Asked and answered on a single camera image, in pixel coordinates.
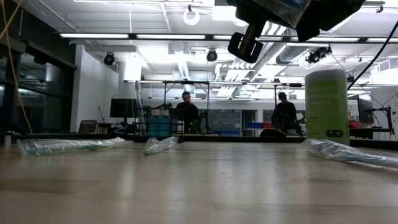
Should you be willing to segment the person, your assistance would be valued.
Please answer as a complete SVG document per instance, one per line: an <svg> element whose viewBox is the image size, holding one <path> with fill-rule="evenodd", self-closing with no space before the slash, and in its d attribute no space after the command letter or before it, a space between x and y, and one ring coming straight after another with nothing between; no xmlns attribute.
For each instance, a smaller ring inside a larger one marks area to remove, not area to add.
<svg viewBox="0 0 398 224"><path fill-rule="evenodd" d="M178 112L183 113L184 132L197 133L198 108L192 103L190 93L185 91L182 93L183 102L176 106Z"/></svg>
<svg viewBox="0 0 398 224"><path fill-rule="evenodd" d="M278 129L285 134L297 133L297 115L295 105L287 100L284 92L278 94L278 103L271 116L271 123L274 129Z"/></svg>

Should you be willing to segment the green disinfecting wipes canister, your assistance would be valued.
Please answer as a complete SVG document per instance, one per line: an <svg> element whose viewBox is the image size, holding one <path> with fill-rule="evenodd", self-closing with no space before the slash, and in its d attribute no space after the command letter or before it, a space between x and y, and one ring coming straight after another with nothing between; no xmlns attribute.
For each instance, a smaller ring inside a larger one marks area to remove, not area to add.
<svg viewBox="0 0 398 224"><path fill-rule="evenodd" d="M305 114L309 139L349 144L348 94L344 70L319 70L305 76Z"/></svg>

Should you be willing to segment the long ceiling light strip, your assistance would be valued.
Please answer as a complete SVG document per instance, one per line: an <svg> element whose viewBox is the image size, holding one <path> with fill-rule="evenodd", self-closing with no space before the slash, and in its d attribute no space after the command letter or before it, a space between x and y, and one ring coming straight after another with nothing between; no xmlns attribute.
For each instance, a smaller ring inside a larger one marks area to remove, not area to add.
<svg viewBox="0 0 398 224"><path fill-rule="evenodd" d="M332 43L332 42L337 42L337 43L343 43L343 42L357 42L359 41L360 38L358 37L313 37L308 40L304 40L303 42L324 42L324 43Z"/></svg>
<svg viewBox="0 0 398 224"><path fill-rule="evenodd" d="M63 38L69 39L128 39L128 34L83 34L83 33L63 33Z"/></svg>
<svg viewBox="0 0 398 224"><path fill-rule="evenodd" d="M182 34L137 34L137 39L187 39L187 40L205 40L205 35L182 35Z"/></svg>

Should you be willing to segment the dark chair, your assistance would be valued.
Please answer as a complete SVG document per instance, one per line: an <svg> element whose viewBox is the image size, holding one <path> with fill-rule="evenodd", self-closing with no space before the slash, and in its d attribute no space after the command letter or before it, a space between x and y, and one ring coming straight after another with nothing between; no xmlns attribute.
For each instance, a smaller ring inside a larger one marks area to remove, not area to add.
<svg viewBox="0 0 398 224"><path fill-rule="evenodd" d="M92 134L96 132L97 120L82 120L78 129L79 133Z"/></svg>

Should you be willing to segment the small grey post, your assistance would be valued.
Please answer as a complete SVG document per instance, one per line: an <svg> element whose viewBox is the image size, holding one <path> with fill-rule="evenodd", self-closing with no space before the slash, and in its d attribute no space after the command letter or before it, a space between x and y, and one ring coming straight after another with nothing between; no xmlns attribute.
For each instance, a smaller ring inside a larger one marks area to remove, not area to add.
<svg viewBox="0 0 398 224"><path fill-rule="evenodd" d="M4 149L6 151L10 150L11 148L11 143L12 143L12 131L6 131L4 135Z"/></svg>

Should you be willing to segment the blue toothbrush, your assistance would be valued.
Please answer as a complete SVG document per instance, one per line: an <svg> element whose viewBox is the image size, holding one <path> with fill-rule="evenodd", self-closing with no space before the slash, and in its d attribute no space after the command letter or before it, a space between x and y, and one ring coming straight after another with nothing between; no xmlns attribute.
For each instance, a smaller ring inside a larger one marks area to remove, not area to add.
<svg viewBox="0 0 398 224"><path fill-rule="evenodd" d="M312 0L253 0L280 18L292 28L296 28L306 8Z"/></svg>
<svg viewBox="0 0 398 224"><path fill-rule="evenodd" d="M135 91L136 91L136 101L137 101L137 112L138 112L138 121L139 121L139 135L144 137L146 135L145 132L145 124L144 124L144 112L142 107L142 97L141 97L141 83L140 81L135 81Z"/></svg>
<svg viewBox="0 0 398 224"><path fill-rule="evenodd" d="M398 173L398 158L369 154L327 139L306 139L300 144L312 154L325 159L359 164Z"/></svg>

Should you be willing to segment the black computer monitor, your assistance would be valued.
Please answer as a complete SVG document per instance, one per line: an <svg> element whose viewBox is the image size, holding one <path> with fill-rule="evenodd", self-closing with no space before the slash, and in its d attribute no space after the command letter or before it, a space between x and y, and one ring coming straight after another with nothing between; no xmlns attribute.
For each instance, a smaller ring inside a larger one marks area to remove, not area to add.
<svg viewBox="0 0 398 224"><path fill-rule="evenodd" d="M111 100L111 118L138 118L141 111L136 99L113 98Z"/></svg>

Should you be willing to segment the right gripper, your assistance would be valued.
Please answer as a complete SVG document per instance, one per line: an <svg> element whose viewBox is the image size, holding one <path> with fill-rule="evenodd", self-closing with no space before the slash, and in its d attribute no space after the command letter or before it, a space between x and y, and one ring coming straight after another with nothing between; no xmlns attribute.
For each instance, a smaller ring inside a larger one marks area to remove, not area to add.
<svg viewBox="0 0 398 224"><path fill-rule="evenodd" d="M365 0L312 0L306 8L296 28L292 28L280 18L253 0L228 0L236 8L235 16L248 23L245 34L235 32L229 41L228 51L247 63L257 61L263 43L257 40L266 22L291 28L296 31L299 42L311 39L343 22L357 12Z"/></svg>

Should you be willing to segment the green toothbrush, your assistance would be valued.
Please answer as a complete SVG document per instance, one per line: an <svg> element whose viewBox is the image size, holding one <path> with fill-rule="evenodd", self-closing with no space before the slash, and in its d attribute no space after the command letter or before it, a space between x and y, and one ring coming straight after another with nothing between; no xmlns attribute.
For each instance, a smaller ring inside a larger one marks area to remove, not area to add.
<svg viewBox="0 0 398 224"><path fill-rule="evenodd" d="M92 151L128 145L128 143L120 137L105 140L18 139L16 143L23 158L48 156L57 152L71 150Z"/></svg>
<svg viewBox="0 0 398 224"><path fill-rule="evenodd" d="M149 156L173 148L178 143L179 138L172 136L159 141L157 138L150 138L144 146L144 155Z"/></svg>

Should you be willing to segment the black monitor on arm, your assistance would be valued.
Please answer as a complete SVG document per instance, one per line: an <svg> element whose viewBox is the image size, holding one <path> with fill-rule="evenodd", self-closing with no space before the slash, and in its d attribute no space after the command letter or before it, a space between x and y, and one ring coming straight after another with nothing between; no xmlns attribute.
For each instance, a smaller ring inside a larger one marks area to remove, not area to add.
<svg viewBox="0 0 398 224"><path fill-rule="evenodd" d="M359 113L359 121L363 124L373 124L373 107L372 103L367 100L363 100L358 98L358 113Z"/></svg>

